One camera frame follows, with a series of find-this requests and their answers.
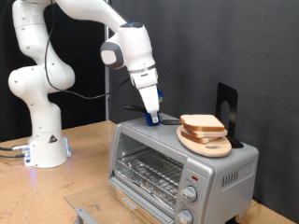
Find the cable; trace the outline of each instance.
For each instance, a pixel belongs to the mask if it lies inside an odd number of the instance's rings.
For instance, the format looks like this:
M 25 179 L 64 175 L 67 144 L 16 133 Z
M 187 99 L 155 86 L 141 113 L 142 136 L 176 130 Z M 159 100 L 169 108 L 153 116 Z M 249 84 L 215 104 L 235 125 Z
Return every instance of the cable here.
M 0 147 L 0 150 L 2 151 L 12 151 L 11 147 Z
M 5 5 L 5 7 L 4 7 L 4 9 L 3 9 L 2 16 L 1 16 L 1 18 L 0 18 L 0 30 L 1 30 L 1 27 L 2 27 L 2 21 L 3 21 L 3 18 L 4 18 L 4 16 L 6 15 L 7 8 L 8 8 L 8 6 L 9 6 L 9 4 L 10 4 L 11 1 L 12 1 L 12 0 L 7 0 L 7 4 Z
M 94 96 L 94 97 L 85 97 L 85 96 L 82 96 L 74 91 L 65 91 L 65 90 L 61 90 L 61 89 L 58 89 L 56 87 L 54 87 L 51 82 L 50 82 L 50 79 L 49 79 L 49 74 L 48 74 L 48 67 L 47 67 L 47 57 L 48 57 L 48 48 L 49 48 L 49 44 L 50 44 L 50 37 L 52 35 L 52 32 L 53 32 L 53 29 L 54 29 L 54 24 L 55 24 L 55 9 L 54 9 L 54 4 L 52 2 L 52 0 L 50 0 L 51 2 L 51 7 L 52 7 L 52 17 L 53 17 L 53 24 L 52 24 L 52 27 L 50 29 L 50 33 L 49 33 L 49 39 L 48 39 L 48 43 L 47 43 L 47 47 L 46 47 L 46 53 L 45 53 L 45 70 L 46 70 L 46 75 L 47 75 L 47 80 L 49 82 L 49 84 L 56 90 L 56 91 L 62 91 L 62 92 L 66 92 L 66 93 L 71 93 L 71 94 L 74 94 L 78 97 L 81 97 L 83 99 L 86 99 L 86 100 L 94 100 L 94 99 L 98 99 L 100 97 L 103 97 L 103 96 L 107 96 L 107 95 L 110 95 L 112 92 L 118 90 L 124 83 L 126 83 L 130 78 L 127 78 L 125 79 L 119 87 L 117 87 L 115 90 L 111 91 L 111 92 L 108 92 L 106 94 L 103 94 L 103 95 L 98 95 L 98 96 Z
M 19 155 L 16 155 L 16 156 L 4 156 L 4 155 L 0 155 L 0 157 L 4 157 L 4 158 L 22 158 L 22 157 L 25 157 L 24 154 L 19 154 Z

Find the toaster oven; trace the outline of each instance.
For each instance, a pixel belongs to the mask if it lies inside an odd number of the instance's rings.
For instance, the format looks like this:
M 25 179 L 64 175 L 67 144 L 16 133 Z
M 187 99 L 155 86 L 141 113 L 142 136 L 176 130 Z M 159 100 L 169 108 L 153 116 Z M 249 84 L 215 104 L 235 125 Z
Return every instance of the toaster oven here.
M 149 127 L 144 119 L 117 125 L 108 181 L 158 223 L 223 224 L 243 216 L 251 205 L 258 150 L 244 144 L 226 157 L 204 157 L 179 142 L 177 128 Z

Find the control knob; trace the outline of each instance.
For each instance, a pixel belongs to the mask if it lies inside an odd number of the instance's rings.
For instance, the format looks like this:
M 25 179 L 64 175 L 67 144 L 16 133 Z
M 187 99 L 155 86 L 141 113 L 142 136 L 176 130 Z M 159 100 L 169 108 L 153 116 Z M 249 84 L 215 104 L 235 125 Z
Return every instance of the control knob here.
M 186 199 L 189 203 L 193 203 L 196 200 L 196 189 L 193 187 L 187 187 L 186 189 L 181 191 L 181 195 L 184 199 Z
M 178 213 L 178 223 L 179 224 L 192 224 L 193 217 L 191 212 L 188 210 L 183 210 L 180 213 Z

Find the wooden board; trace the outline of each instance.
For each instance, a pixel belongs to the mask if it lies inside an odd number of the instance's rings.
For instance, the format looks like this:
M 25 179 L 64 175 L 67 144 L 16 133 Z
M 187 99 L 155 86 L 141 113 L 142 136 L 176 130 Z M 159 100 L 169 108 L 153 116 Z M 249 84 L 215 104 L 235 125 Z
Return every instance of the wooden board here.
M 103 121 L 63 130 L 64 136 L 68 137 L 72 156 L 65 164 L 52 169 L 24 167 L 23 159 L 0 159 L 0 223 L 73 224 L 76 213 L 64 200 L 64 196 L 86 189 L 95 193 L 98 188 L 93 187 L 107 180 L 110 143 L 115 126 L 111 121 Z M 0 146 L 18 146 L 26 141 L 27 137 L 1 143 Z M 9 156 L 20 152 L 3 151 L 2 154 Z M 84 195 L 78 202 L 84 203 L 82 200 L 88 199 Z M 98 202 L 89 203 L 88 211 L 97 212 Z M 106 210 L 111 223 L 126 223 L 120 215 L 122 207 L 114 206 Z M 134 219 L 131 216 L 127 223 L 136 224 L 138 217 L 133 216 Z M 296 224 L 254 201 L 245 216 L 236 220 L 247 224 Z
M 177 129 L 179 141 L 189 150 L 207 157 L 224 157 L 231 153 L 232 145 L 226 137 L 221 137 L 207 144 L 193 142 L 181 135 L 183 126 Z

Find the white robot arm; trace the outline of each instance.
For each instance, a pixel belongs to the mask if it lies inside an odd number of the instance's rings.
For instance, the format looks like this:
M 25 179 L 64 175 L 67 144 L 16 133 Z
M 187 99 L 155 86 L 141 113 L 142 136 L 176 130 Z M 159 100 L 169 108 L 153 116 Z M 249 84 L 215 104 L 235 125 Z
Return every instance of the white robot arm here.
M 158 76 L 146 28 L 137 22 L 128 23 L 104 0 L 56 0 L 56 3 L 68 16 L 102 22 L 115 33 L 102 45 L 102 60 L 112 69 L 127 67 L 153 123 L 158 122 Z M 13 71 L 8 80 L 11 91 L 30 110 L 33 133 L 28 140 L 30 151 L 26 152 L 25 165 L 41 168 L 61 165 L 68 156 L 60 108 L 48 100 L 48 94 L 57 91 L 47 80 L 44 61 L 49 35 L 43 12 L 50 4 L 50 0 L 16 0 L 13 4 L 20 49 L 37 65 Z M 54 87 L 65 90 L 75 83 L 73 69 L 56 55 L 51 45 L 47 68 Z

